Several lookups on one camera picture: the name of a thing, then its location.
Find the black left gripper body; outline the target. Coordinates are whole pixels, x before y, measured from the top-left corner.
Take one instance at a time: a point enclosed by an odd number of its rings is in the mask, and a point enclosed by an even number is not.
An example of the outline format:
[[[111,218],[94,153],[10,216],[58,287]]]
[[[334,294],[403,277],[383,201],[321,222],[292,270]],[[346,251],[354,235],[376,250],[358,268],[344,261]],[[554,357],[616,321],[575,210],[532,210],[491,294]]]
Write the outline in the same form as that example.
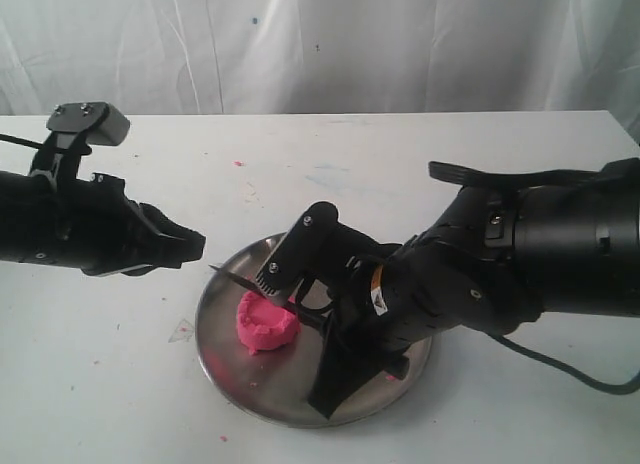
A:
[[[123,179],[96,174],[90,181],[76,179],[66,193],[39,199],[31,218],[29,261],[91,277],[149,272],[136,242],[144,233],[141,213],[124,190]]]

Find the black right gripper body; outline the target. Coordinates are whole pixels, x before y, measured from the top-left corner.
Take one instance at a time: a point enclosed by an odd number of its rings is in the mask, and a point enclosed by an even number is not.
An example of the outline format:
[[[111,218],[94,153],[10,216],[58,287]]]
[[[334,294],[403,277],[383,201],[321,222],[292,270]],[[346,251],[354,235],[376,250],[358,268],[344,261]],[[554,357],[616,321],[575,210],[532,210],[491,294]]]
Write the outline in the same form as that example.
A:
[[[404,244],[337,224],[324,244],[324,283],[333,300],[324,363],[346,368],[383,369],[457,326],[504,336],[542,313],[483,224],[436,223]]]

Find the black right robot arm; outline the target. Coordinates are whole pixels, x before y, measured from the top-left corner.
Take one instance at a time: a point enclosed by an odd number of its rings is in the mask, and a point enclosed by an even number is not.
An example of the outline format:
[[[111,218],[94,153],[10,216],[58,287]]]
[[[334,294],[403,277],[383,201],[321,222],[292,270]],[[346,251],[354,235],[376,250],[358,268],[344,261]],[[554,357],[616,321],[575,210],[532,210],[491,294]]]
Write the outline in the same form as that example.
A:
[[[314,260],[332,299],[309,404],[325,417],[414,343],[458,326],[504,341],[546,312],[639,313],[639,162],[491,174],[431,162],[459,190],[440,218],[381,244],[336,217]]]

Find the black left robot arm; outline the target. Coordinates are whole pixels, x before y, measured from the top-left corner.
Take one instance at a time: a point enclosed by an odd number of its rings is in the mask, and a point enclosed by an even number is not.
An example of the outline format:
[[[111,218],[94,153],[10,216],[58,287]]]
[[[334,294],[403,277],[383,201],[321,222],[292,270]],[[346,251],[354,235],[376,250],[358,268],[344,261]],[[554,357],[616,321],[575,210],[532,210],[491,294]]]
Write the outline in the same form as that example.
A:
[[[125,195],[125,181],[98,174],[56,190],[42,175],[1,173],[1,259],[145,275],[202,258],[206,238]]]

